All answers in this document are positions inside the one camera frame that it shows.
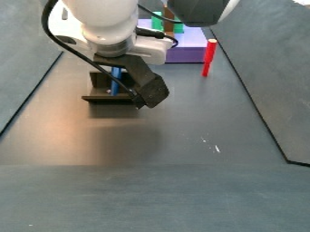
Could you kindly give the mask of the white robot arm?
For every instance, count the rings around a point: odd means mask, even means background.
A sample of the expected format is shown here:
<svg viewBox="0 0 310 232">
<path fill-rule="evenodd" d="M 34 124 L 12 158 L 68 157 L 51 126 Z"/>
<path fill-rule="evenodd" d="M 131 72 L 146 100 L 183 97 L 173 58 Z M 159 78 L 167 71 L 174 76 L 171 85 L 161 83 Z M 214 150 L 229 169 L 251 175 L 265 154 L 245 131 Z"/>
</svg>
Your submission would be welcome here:
<svg viewBox="0 0 310 232">
<path fill-rule="evenodd" d="M 218 24 L 239 0 L 161 0 L 189 27 Z M 146 36 L 138 26 L 139 0 L 52 0 L 47 25 L 51 33 L 104 57 L 137 55 L 149 64 L 163 64 L 173 48 L 167 38 Z"/>
</svg>

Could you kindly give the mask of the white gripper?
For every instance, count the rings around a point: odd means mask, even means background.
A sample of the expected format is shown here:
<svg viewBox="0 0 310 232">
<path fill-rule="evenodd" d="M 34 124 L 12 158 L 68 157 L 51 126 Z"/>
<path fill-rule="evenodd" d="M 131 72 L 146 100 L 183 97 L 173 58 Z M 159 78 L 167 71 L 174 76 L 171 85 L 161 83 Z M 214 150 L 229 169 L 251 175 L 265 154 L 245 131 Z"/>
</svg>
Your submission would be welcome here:
<svg viewBox="0 0 310 232">
<path fill-rule="evenodd" d="M 162 31 L 137 26 L 137 20 L 115 25 L 88 27 L 68 8 L 54 9 L 48 16 L 52 35 L 74 48 L 102 57 L 139 56 L 149 64 L 166 62 L 167 50 L 174 42 Z"/>
</svg>

